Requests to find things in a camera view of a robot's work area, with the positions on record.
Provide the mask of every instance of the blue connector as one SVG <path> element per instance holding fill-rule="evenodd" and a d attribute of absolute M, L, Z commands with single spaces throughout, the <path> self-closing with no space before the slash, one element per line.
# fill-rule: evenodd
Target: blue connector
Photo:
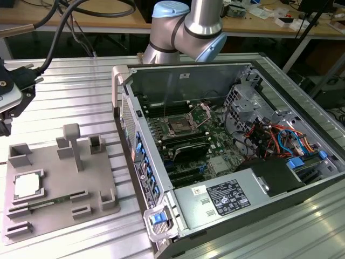
<path fill-rule="evenodd" d="M 303 166 L 304 162 L 300 158 L 291 158 L 289 159 L 288 163 L 286 163 L 286 165 L 290 169 L 295 169 L 296 167 Z"/>
<path fill-rule="evenodd" d="M 150 178 L 151 175 L 152 175 L 152 169 L 151 169 L 151 167 L 148 166 L 147 169 L 146 169 L 146 172 L 147 172 L 147 177 Z"/>
<path fill-rule="evenodd" d="M 138 143 L 138 145 L 136 146 L 136 152 L 139 153 L 141 151 L 141 148 L 142 148 L 142 144 L 141 142 Z"/>
<path fill-rule="evenodd" d="M 158 186 L 156 186 L 156 187 L 154 188 L 154 194 L 155 194 L 156 196 L 158 196 L 159 193 L 160 193 L 160 189 L 158 188 Z"/>
<path fill-rule="evenodd" d="M 153 225 L 158 225 L 168 221 L 168 218 L 164 212 L 157 213 L 151 216 L 151 221 Z"/>
<path fill-rule="evenodd" d="M 151 181 L 150 181 L 150 185 L 153 187 L 153 185 L 155 185 L 156 183 L 156 178 L 154 175 L 151 176 Z"/>
<path fill-rule="evenodd" d="M 324 160 L 328 157 L 327 153 L 325 151 L 320 151 L 319 156 Z"/>

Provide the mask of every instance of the green circuit board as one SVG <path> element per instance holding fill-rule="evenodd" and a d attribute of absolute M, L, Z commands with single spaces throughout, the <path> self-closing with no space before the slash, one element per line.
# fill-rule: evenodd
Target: green circuit board
<path fill-rule="evenodd" d="M 171 182 L 175 187 L 182 187 L 194 182 L 210 180 L 222 175 L 233 173 L 245 158 L 238 147 L 234 144 L 233 138 L 227 134 L 224 125 L 219 119 L 220 115 L 210 110 L 211 118 L 205 121 L 208 116 L 203 109 L 195 109 L 192 113 L 194 122 L 198 128 L 191 126 L 188 114 L 167 115 L 159 118 L 147 118 L 151 134 L 158 146 L 164 165 Z M 192 161 L 174 161 L 174 152 L 177 149 L 192 145 L 184 141 L 182 144 L 175 144 L 173 147 L 160 147 L 162 140 L 171 140 L 176 137 L 192 136 L 207 132 L 206 137 L 201 137 L 209 144 L 204 155 Z"/>

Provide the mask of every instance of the warning label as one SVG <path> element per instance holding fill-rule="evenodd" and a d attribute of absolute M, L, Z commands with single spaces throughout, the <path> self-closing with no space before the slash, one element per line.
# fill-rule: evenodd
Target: warning label
<path fill-rule="evenodd" d="M 207 188 L 207 192 L 220 216 L 225 216 L 250 205 L 237 180 L 212 186 Z"/>

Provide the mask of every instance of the blue latch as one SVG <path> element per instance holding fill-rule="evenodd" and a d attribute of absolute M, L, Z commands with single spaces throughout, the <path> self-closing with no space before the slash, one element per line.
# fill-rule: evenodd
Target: blue latch
<path fill-rule="evenodd" d="M 286 165 L 290 169 L 295 169 L 296 167 L 303 166 L 304 162 L 300 158 L 291 158 L 289 159 L 288 163 L 286 163 Z"/>
<path fill-rule="evenodd" d="M 328 157 L 327 153 L 325 151 L 320 151 L 319 156 L 324 160 Z"/>
<path fill-rule="evenodd" d="M 152 175 L 152 169 L 151 169 L 151 167 L 148 167 L 147 168 L 147 177 L 151 177 L 151 175 Z"/>
<path fill-rule="evenodd" d="M 151 216 L 151 221 L 153 225 L 157 225 L 163 222 L 167 222 L 168 218 L 164 212 L 160 212 Z"/>
<path fill-rule="evenodd" d="M 141 143 L 138 143 L 137 147 L 136 147 L 136 152 L 139 153 L 141 151 L 141 148 L 142 148 L 142 144 Z"/>
<path fill-rule="evenodd" d="M 158 186 L 155 187 L 154 191 L 155 191 L 155 194 L 159 194 L 160 193 L 160 190 L 159 190 Z"/>

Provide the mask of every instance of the table leg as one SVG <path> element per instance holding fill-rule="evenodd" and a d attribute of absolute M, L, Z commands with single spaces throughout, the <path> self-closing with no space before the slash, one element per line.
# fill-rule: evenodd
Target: table leg
<path fill-rule="evenodd" d="M 13 59 L 6 38 L 0 38 L 0 58 Z"/>
<path fill-rule="evenodd" d="M 295 64 L 296 60 L 298 59 L 298 57 L 302 54 L 303 50 L 306 48 L 306 46 L 308 45 L 308 43 L 310 42 L 310 39 L 304 39 L 301 44 L 297 47 L 297 49 L 295 50 L 295 52 L 292 54 L 292 56 L 290 57 L 290 59 L 288 60 L 288 62 L 286 62 L 285 66 L 282 68 L 282 70 L 287 73 L 290 68 L 293 66 L 293 64 Z"/>

